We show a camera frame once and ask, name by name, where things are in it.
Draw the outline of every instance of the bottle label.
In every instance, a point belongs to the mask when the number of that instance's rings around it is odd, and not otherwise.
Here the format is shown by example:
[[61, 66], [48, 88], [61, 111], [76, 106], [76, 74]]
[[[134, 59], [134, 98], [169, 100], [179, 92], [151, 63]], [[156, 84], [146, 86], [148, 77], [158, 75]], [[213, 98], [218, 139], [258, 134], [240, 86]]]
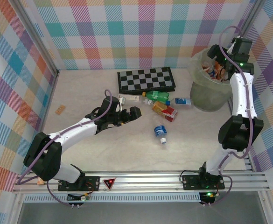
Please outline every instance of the bottle label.
[[135, 95], [126, 95], [126, 94], [119, 94], [118, 98], [125, 98], [126, 100], [133, 100], [133, 101], [139, 101], [140, 97]]
[[159, 125], [156, 128], [154, 128], [155, 136], [158, 137], [161, 134], [167, 134], [165, 126]]
[[213, 69], [213, 71], [208, 71], [208, 74], [210, 77], [215, 77], [215, 70]]
[[191, 100], [189, 98], [175, 98], [175, 104], [190, 105]]
[[152, 98], [157, 99], [158, 98], [158, 91], [153, 91]]

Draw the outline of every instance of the red triangle sign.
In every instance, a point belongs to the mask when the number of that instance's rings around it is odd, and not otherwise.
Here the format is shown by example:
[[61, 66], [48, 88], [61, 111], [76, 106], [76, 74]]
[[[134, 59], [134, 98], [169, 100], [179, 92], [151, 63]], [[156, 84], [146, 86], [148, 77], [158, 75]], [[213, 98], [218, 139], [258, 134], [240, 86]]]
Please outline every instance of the red triangle sign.
[[112, 179], [108, 179], [108, 180], [103, 180], [103, 182], [107, 186], [107, 188], [109, 190], [111, 190], [115, 180], [116, 180], [116, 178], [112, 178]]

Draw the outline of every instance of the plaid wall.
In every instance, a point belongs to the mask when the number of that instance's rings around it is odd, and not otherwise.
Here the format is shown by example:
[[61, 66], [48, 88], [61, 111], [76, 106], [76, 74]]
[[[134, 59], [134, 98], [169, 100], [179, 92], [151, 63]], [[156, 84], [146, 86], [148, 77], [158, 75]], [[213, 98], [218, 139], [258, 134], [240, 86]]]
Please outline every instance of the plaid wall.
[[7, 0], [0, 0], [0, 223], [39, 131], [53, 75]]
[[247, 36], [253, 40], [254, 106], [264, 129], [254, 143], [253, 160], [269, 178], [273, 194], [273, 0], [267, 0]]
[[238, 24], [238, 27], [239, 27], [239, 28], [242, 28], [242, 26], [243, 26], [245, 20], [247, 19], [248, 14], [250, 13], [250, 10], [252, 9], [253, 4], [254, 4], [255, 1], [256, 1], [256, 0], [249, 0], [249, 3], [248, 3], [248, 5], [247, 5], [247, 7], [246, 7], [246, 9], [245, 9], [245, 11], [244, 11], [244, 13], [243, 13], [243, 15], [242, 15], [240, 21], [239, 21], [239, 24]]
[[248, 1], [22, 0], [22, 3], [57, 67], [76, 70], [185, 67], [192, 55], [218, 43], [225, 27], [238, 24]]

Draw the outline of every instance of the checkered board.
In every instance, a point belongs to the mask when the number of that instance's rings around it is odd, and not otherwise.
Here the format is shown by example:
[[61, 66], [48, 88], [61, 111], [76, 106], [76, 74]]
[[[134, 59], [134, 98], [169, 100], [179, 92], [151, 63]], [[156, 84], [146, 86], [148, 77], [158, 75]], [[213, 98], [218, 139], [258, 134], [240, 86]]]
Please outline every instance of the checkered board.
[[152, 90], [175, 91], [170, 67], [118, 72], [119, 93], [141, 95]]

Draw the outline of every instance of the black mounting plate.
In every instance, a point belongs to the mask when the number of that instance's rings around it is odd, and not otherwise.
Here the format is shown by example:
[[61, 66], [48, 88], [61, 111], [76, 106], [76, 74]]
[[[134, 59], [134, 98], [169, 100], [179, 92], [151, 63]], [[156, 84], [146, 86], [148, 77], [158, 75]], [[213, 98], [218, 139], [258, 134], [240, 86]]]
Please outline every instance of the black mounting plate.
[[[183, 175], [182, 181], [184, 190], [217, 190], [216, 185], [211, 185], [208, 188], [202, 188], [198, 181], [198, 175]], [[224, 189], [224, 182], [219, 182], [218, 189]]]
[[91, 185], [86, 185], [89, 182], [93, 185], [94, 191], [99, 190], [100, 177], [99, 176], [84, 176], [79, 178], [79, 183], [69, 183], [66, 181], [59, 181], [58, 191], [92, 191]]

